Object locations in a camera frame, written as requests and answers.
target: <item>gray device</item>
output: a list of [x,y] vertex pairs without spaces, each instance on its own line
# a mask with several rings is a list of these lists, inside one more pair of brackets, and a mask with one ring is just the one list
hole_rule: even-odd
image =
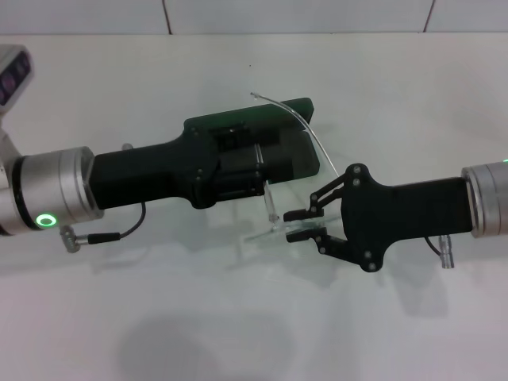
[[2,129],[9,111],[33,77],[26,47],[0,45],[0,234],[15,235],[49,225],[58,213],[59,225],[103,216],[88,187],[94,154],[88,147],[22,156]]

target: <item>white table surface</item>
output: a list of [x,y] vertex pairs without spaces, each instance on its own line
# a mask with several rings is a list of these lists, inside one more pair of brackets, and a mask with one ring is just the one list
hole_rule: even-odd
[[[172,140],[189,117],[310,97],[339,171],[381,183],[508,156],[508,35],[0,37],[36,77],[3,127],[25,153]],[[275,189],[299,207],[330,174]],[[77,233],[118,231],[139,207]],[[124,241],[64,251],[56,230],[2,238],[0,378],[9,381],[508,379],[508,237],[423,240],[375,275],[310,242],[245,244],[262,198],[205,211],[151,202]]]

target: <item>circular light indicator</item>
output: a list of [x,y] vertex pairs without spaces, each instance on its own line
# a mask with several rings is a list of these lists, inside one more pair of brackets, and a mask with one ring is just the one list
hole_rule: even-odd
[[51,228],[52,226],[56,225],[56,218],[51,214],[41,214],[35,219],[35,222],[43,228]]

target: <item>curved transparent tube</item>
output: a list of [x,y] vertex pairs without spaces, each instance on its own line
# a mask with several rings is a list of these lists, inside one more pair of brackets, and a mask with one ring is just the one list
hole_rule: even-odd
[[[264,99],[265,101],[270,102],[271,104],[278,106],[281,109],[286,110],[288,113],[293,115],[300,122],[300,124],[303,126],[303,128],[306,129],[310,133],[310,135],[313,137],[314,141],[316,142],[317,146],[321,149],[321,152],[323,153],[325,158],[328,160],[330,167],[335,172],[335,175],[337,175],[337,177],[339,176],[339,174],[337,173],[337,169],[335,169],[335,166],[333,165],[332,160],[328,156],[328,153],[326,153],[326,150],[323,148],[323,145],[319,141],[318,137],[316,136],[314,131],[310,128],[309,123],[307,123],[307,121],[305,120],[304,117],[302,117],[302,115],[300,115],[299,113],[297,113],[295,110],[291,109],[288,105],[285,105],[284,103],[277,102],[273,99],[264,97],[263,95],[260,95],[257,93],[251,93],[251,95],[255,99]],[[257,156],[258,161],[260,161],[262,163],[263,158],[261,156],[259,146],[256,147],[256,156]],[[297,233],[297,232],[300,232],[303,230],[321,228],[321,227],[324,227],[325,224],[330,223],[332,221],[337,221],[337,220],[341,221],[341,215],[339,215],[339,214],[332,215],[332,216],[311,218],[311,219],[308,219],[305,221],[290,221],[290,222],[280,221],[279,215],[275,211],[273,197],[271,196],[270,188],[268,187],[267,182],[265,182],[265,184],[264,184],[264,201],[265,201],[265,205],[267,208],[268,219],[271,222],[271,228],[266,232],[257,233],[253,236],[245,238],[244,239],[245,242],[261,241],[263,239],[276,237],[276,236],[279,236],[282,234]]]
[[304,117],[302,117],[302,115],[300,115],[299,113],[297,113],[296,111],[291,109],[288,105],[285,105],[284,103],[274,101],[273,99],[264,97],[263,95],[257,94],[257,93],[251,93],[251,95],[254,97],[254,99],[264,99],[265,101],[270,102],[272,105],[278,106],[281,109],[284,109],[288,113],[292,114],[303,125],[303,127],[307,131],[309,131],[309,133],[312,135],[312,137],[314,138],[314,141],[316,142],[317,146],[319,147],[319,149],[321,149],[321,152],[323,153],[323,155],[325,155],[326,159],[328,160],[328,163],[330,164],[330,166],[332,167],[333,171],[335,172],[335,175],[337,175],[337,177],[339,177],[337,169],[335,169],[335,166],[333,165],[332,160],[330,159],[330,156],[328,156],[328,153],[326,153],[325,148],[323,147],[323,145],[319,141],[319,139],[316,136],[316,134],[314,133],[314,131],[310,128],[309,123],[307,123],[307,121],[305,120]]

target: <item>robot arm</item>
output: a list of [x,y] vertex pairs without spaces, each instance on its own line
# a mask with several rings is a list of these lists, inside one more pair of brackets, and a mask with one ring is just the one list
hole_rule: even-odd
[[[26,87],[33,65],[22,46],[4,46],[2,52],[4,114]],[[287,104],[307,121],[312,117],[308,98]],[[194,208],[209,208],[262,195],[265,181],[279,183],[319,171],[307,132],[270,105],[195,117],[168,143],[97,156],[88,147],[21,156],[6,134],[0,138],[3,235],[65,227],[100,218],[110,208],[160,198],[185,198]],[[112,234],[102,235],[103,241],[120,236]]]
[[290,233],[287,241],[314,239],[321,254],[375,272],[383,266],[385,251],[397,241],[466,232],[474,237],[508,233],[506,162],[464,168],[462,177],[397,187],[377,183],[365,165],[353,164],[312,193],[308,210],[288,212],[284,221],[322,217],[323,207],[339,198],[346,241],[331,237],[326,228]]

